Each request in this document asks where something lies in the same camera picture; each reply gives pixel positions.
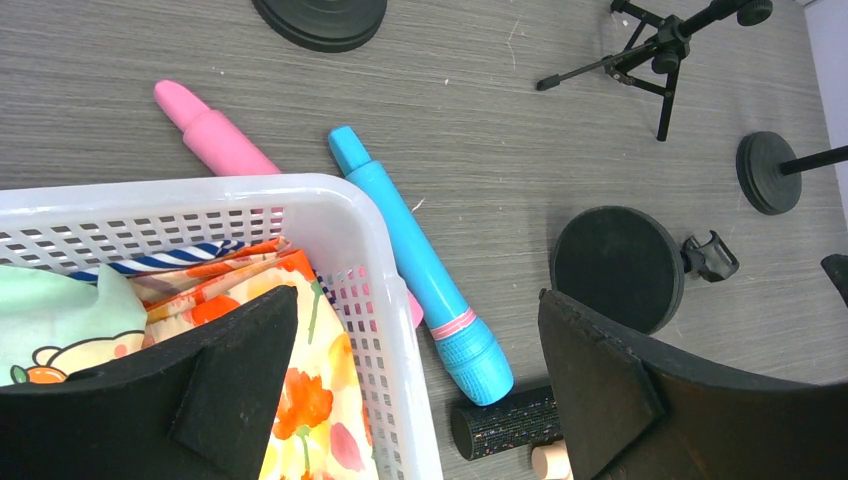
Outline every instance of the floor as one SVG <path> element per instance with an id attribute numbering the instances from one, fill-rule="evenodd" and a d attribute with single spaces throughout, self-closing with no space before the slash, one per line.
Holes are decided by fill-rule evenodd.
<path id="1" fill-rule="evenodd" d="M 706 0 L 642 0 L 686 17 Z M 207 176 L 152 100 L 189 85 L 287 172 L 337 173 L 325 144 L 353 125 L 385 162 L 456 283 L 501 341 L 519 385 L 544 379 L 537 294 L 548 248 L 577 213 L 643 210 L 674 238 L 717 230 L 742 268 L 687 282 L 656 336 L 734 367 L 813 383 L 848 378 L 848 310 L 818 262 L 848 249 L 833 168 L 804 174 L 798 207 L 751 208 L 736 183 L 745 134 L 799 155 L 828 148 L 802 7 L 696 35 L 669 140 L 659 99 L 599 72 L 534 83 L 622 48 L 607 0 L 392 0 L 366 46 L 312 53 L 248 0 L 0 3 L 0 188 Z M 419 332 L 445 477 L 534 478 L 529 449 L 466 462 L 447 423 L 460 398 Z"/>

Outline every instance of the black clamp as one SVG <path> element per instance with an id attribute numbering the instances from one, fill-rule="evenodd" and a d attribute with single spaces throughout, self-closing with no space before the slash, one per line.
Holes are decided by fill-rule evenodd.
<path id="1" fill-rule="evenodd" d="M 694 270 L 710 283 L 727 280 L 739 270 L 739 261 L 714 230 L 710 230 L 710 235 L 712 238 L 704 245 L 694 235 L 683 242 L 680 251 L 683 271 L 689 273 Z"/>

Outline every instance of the pink flower petal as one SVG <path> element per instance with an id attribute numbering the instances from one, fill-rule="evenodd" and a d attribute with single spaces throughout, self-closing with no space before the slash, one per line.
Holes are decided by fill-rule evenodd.
<path id="1" fill-rule="evenodd" d="M 365 470 L 356 440 L 353 439 L 353 435 L 350 434 L 347 427 L 341 423 L 333 424 L 330 427 L 330 451 L 339 465 L 346 469 L 355 472 Z"/>

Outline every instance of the blue plastic bottle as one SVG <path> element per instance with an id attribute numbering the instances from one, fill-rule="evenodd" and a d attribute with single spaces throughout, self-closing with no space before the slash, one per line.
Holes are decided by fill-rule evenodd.
<path id="1" fill-rule="evenodd" d="M 424 310 L 424 321 L 447 371 L 477 405 L 503 398 L 513 385 L 506 356 L 459 293 L 386 170 L 371 159 L 350 127 L 333 130 L 329 141 L 345 178 L 380 209 L 400 275 Z"/>

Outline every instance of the laundry basket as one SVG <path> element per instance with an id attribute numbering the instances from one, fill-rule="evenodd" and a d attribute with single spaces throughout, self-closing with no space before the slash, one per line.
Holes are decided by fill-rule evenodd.
<path id="1" fill-rule="evenodd" d="M 68 273 L 197 242 L 283 235 L 335 297 L 381 479 L 442 478 L 430 402 L 377 207 L 328 175 L 219 177 L 0 191 L 0 264 Z"/>

